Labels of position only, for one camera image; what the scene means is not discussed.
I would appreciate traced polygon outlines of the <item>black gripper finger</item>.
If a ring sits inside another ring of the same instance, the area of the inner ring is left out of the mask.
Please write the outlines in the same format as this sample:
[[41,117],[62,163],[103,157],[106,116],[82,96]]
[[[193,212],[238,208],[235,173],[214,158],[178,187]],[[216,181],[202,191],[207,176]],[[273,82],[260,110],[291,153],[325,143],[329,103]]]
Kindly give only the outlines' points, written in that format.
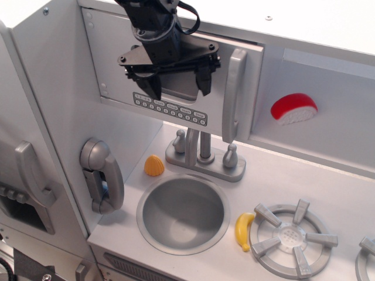
[[209,68],[199,68],[195,71],[196,84],[204,96],[211,91],[212,77]]
[[158,76],[140,78],[136,81],[138,87],[154,100],[161,99],[161,81]]

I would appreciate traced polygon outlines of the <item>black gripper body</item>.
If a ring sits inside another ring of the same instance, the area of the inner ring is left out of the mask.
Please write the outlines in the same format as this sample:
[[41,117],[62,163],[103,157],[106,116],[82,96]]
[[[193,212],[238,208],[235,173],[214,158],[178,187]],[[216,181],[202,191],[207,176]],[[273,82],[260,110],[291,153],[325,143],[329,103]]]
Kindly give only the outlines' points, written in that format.
[[134,29],[134,36],[141,45],[118,58],[130,78],[190,71],[205,77],[221,66],[219,44],[215,41],[176,29],[166,33]]

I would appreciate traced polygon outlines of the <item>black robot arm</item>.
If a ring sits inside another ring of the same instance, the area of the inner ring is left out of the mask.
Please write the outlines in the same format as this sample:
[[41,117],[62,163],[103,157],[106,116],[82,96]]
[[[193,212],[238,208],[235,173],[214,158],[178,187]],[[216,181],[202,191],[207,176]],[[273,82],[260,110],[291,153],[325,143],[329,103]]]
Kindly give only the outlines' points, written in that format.
[[203,95],[211,92],[212,73],[220,67],[219,45],[194,36],[200,26],[184,30],[177,14],[183,8],[197,11],[182,1],[118,1],[132,25],[132,33],[141,45],[118,58],[126,75],[151,98],[160,100],[165,74],[193,72]]

